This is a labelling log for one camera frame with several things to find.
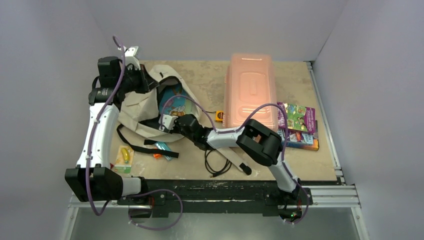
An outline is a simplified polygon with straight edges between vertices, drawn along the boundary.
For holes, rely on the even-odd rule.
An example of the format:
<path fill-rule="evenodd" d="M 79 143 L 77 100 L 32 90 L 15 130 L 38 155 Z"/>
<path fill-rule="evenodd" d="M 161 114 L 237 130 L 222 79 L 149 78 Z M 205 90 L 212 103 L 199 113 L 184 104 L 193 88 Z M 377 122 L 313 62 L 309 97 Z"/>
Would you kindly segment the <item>blue cartoon children's book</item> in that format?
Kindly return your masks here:
<path fill-rule="evenodd" d="M 159 94 L 159 113 L 178 117 L 192 114 L 194 104 L 187 98 L 180 97 L 180 95 L 189 96 L 181 83 L 166 86 Z"/>

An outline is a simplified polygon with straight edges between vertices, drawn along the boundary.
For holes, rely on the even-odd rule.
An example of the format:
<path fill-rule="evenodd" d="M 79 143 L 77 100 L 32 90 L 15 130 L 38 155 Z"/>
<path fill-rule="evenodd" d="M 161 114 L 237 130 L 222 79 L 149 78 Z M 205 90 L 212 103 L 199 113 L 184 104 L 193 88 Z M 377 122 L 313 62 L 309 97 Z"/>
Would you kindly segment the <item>beige backpack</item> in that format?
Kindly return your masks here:
<path fill-rule="evenodd" d="M 166 86 L 181 83 L 188 96 L 179 95 L 193 103 L 192 115 L 200 122 L 201 114 L 205 111 L 198 102 L 182 76 L 169 65 L 154 65 L 148 71 L 151 77 L 158 82 L 158 87 L 148 93 L 134 91 L 125 95 L 121 104 L 116 128 L 120 139 L 130 146 L 135 152 L 145 154 L 163 154 L 178 158 L 179 153 L 151 148 L 156 142 L 172 143 L 186 138 L 180 133 L 159 130 L 159 119 L 164 113 L 159 113 L 159 94 Z"/>

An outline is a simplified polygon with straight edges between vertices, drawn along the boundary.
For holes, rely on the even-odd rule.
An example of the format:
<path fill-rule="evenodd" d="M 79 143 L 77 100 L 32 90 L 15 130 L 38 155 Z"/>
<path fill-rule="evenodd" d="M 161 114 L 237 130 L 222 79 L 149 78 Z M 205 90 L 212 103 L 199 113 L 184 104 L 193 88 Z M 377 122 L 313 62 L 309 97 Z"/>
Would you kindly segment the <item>purple treehouse book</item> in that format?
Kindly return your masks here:
<path fill-rule="evenodd" d="M 288 128 L 292 131 L 314 134 L 316 132 L 316 109 L 298 104 L 277 102 L 284 107 Z"/>

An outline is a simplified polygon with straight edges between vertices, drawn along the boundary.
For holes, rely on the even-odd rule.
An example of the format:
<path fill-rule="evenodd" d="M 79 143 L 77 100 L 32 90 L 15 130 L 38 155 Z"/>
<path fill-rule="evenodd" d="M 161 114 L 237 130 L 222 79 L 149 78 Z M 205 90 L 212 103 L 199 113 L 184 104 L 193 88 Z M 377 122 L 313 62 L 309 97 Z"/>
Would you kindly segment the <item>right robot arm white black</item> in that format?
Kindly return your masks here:
<path fill-rule="evenodd" d="M 199 149 L 242 149 L 257 164 L 268 167 L 276 180 L 282 200 L 288 204 L 300 198 L 299 178 L 286 164 L 286 150 L 282 137 L 255 119 L 249 119 L 240 128 L 215 129 L 202 126 L 192 114 L 174 117 L 166 124 L 171 133 L 189 139 Z"/>

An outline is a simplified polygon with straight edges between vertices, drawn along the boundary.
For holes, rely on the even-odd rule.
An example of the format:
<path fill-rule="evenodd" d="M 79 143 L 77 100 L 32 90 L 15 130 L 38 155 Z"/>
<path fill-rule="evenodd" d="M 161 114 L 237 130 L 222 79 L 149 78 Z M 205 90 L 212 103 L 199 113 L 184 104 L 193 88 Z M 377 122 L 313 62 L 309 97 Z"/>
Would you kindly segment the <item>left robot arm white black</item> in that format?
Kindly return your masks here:
<path fill-rule="evenodd" d="M 65 181 L 81 202 L 119 200 L 129 196 L 146 203 L 149 191 L 143 177 L 121 177 L 111 169 L 110 148 L 121 105 L 127 93 L 148 93 L 157 82 L 135 56 L 107 56 L 97 62 L 99 75 L 88 95 L 89 126 L 74 168 Z"/>

